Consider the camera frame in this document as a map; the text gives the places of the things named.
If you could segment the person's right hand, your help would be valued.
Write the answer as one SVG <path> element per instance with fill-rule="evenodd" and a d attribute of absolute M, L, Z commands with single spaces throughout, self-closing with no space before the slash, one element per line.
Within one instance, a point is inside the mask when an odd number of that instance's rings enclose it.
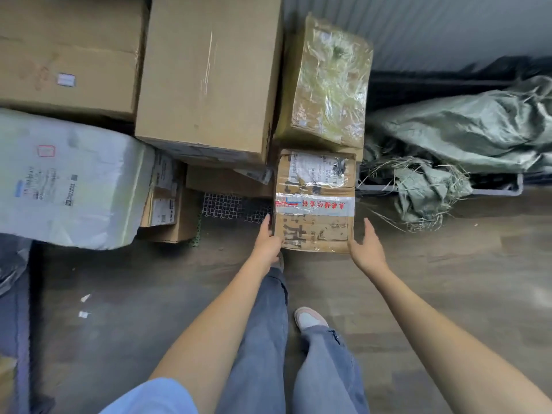
<path fill-rule="evenodd" d="M 369 278 L 375 278 L 390 272 L 383 246 L 375 229 L 367 217 L 363 218 L 364 235 L 362 243 L 365 249 L 362 259 L 352 259 L 355 265 Z"/>

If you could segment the small taped cardboard box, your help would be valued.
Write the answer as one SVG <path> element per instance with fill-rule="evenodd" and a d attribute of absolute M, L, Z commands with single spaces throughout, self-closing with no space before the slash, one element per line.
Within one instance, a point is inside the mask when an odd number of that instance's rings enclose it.
<path fill-rule="evenodd" d="M 353 237 L 355 155 L 283 149 L 273 205 L 274 235 L 285 250 L 347 254 Z"/>

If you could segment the person's right forearm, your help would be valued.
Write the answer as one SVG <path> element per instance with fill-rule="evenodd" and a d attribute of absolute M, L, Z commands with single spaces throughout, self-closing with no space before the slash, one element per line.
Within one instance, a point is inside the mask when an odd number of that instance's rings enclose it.
<path fill-rule="evenodd" d="M 392 271 L 362 270 L 455 414 L 552 414 L 552 400 L 527 376 L 427 304 Z"/>

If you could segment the person's left forearm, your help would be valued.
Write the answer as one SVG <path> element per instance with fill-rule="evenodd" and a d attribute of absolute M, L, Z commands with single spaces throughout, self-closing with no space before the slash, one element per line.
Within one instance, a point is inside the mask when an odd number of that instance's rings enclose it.
<path fill-rule="evenodd" d="M 176 380 L 189 392 L 199 414 L 214 414 L 273 260 L 249 257 L 224 291 L 171 345 L 149 378 Z"/>

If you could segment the flat cardboard box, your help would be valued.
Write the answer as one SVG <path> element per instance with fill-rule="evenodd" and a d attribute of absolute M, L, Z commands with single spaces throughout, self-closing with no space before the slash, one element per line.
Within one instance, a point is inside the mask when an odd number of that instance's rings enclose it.
<path fill-rule="evenodd" d="M 240 174 L 233 169 L 187 166 L 185 186 L 202 193 L 270 199 L 274 194 L 274 182 L 268 184 Z"/>

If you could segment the small frayed green woven sack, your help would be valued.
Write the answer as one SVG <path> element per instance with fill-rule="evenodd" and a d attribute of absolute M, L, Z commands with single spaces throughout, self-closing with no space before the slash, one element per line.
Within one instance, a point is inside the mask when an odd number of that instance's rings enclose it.
<path fill-rule="evenodd" d="M 395 207 L 410 232 L 441 227 L 456 202 L 473 193 L 468 174 L 452 164 L 409 157 L 393 165 Z"/>

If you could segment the grey-blue jeans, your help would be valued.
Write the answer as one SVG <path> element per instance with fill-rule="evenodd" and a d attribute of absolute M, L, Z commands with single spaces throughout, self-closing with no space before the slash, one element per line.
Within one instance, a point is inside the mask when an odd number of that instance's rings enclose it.
<path fill-rule="evenodd" d="M 285 414 L 288 291 L 283 271 L 262 280 L 216 414 Z M 306 353 L 293 388 L 292 414 L 370 414 L 359 363 L 331 327 L 301 333 Z"/>

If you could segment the small cardboard box white labels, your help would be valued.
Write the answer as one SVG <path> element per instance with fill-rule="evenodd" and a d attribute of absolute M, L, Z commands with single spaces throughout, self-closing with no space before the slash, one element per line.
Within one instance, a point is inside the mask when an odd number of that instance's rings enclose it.
<path fill-rule="evenodd" d="M 150 188 L 136 238 L 177 244 L 198 234 L 200 194 L 187 188 L 188 165 L 156 150 Z"/>

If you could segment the large green woven sack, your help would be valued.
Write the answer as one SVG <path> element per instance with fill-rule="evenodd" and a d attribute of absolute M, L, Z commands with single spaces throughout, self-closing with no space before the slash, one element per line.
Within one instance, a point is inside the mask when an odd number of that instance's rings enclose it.
<path fill-rule="evenodd" d="M 424 158 L 475 174 L 552 174 L 552 76 L 379 110 L 365 129 L 377 156 Z"/>

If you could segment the cardboard box wrapped clear tape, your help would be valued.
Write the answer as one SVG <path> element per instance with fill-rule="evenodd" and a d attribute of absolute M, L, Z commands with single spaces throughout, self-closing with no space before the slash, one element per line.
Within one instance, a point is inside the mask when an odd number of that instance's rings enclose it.
<path fill-rule="evenodd" d="M 373 44 L 308 13 L 283 70 L 273 139 L 280 145 L 362 148 Z"/>

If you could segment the large plain cardboard box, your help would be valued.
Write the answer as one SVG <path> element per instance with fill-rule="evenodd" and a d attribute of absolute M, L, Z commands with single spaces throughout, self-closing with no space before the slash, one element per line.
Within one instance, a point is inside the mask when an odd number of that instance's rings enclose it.
<path fill-rule="evenodd" d="M 267 164 L 282 0 L 152 0 L 135 137 L 185 163 Z"/>

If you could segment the light blue shirt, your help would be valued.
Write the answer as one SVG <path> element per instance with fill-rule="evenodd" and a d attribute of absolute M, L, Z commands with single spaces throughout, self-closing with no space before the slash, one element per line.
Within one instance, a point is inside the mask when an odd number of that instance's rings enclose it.
<path fill-rule="evenodd" d="M 159 377 L 136 386 L 99 414 L 198 414 L 198 410 L 185 387 Z"/>

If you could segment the white wrapped parcel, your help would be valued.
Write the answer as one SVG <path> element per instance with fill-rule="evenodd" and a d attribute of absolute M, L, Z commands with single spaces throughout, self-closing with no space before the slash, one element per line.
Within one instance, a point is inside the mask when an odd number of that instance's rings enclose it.
<path fill-rule="evenodd" d="M 141 224 L 152 147 L 123 133 L 0 108 L 0 233 L 114 250 Z"/>

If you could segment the dark blue cart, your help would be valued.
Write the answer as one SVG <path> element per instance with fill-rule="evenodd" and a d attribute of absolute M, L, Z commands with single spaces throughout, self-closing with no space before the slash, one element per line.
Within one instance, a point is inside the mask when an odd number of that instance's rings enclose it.
<path fill-rule="evenodd" d="M 29 239 L 0 234 L 0 414 L 31 414 Z"/>

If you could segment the wide cardboard box small sticker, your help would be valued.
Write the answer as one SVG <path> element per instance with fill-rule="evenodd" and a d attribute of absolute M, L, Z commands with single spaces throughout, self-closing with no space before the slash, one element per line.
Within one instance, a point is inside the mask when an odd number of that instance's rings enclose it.
<path fill-rule="evenodd" d="M 133 121 L 148 0 L 0 0 L 0 106 Z"/>

